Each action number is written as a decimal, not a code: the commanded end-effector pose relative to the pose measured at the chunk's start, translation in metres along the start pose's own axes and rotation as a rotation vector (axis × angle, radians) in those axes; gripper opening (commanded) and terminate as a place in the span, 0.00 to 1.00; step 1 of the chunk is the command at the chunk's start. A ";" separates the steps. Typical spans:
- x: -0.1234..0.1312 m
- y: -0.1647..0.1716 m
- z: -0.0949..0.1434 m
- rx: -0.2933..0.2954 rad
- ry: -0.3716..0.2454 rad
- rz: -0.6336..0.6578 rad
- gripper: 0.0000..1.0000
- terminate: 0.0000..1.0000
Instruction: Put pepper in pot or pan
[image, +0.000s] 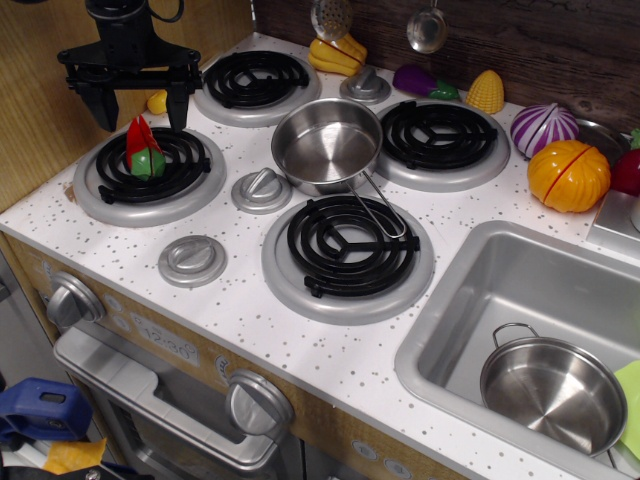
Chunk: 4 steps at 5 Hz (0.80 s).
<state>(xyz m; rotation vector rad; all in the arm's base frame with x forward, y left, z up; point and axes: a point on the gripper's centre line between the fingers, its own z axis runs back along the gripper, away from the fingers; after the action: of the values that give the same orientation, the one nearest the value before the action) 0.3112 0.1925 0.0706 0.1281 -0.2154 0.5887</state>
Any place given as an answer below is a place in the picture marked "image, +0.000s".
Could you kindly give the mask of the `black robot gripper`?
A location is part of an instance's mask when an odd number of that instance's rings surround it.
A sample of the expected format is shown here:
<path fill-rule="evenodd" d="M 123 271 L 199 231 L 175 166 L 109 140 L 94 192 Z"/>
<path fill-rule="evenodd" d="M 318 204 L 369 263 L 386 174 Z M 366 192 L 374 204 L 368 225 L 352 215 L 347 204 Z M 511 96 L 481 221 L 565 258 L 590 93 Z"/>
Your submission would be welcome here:
<path fill-rule="evenodd" d="M 186 127 L 189 93 L 202 87 L 198 51 L 160 38 L 155 19 L 174 23 L 184 12 L 164 18 L 147 1 L 87 1 L 99 35 L 95 43 L 63 50 L 58 61 L 98 125 L 117 128 L 119 106 L 114 90 L 166 89 L 166 109 L 173 131 Z"/>

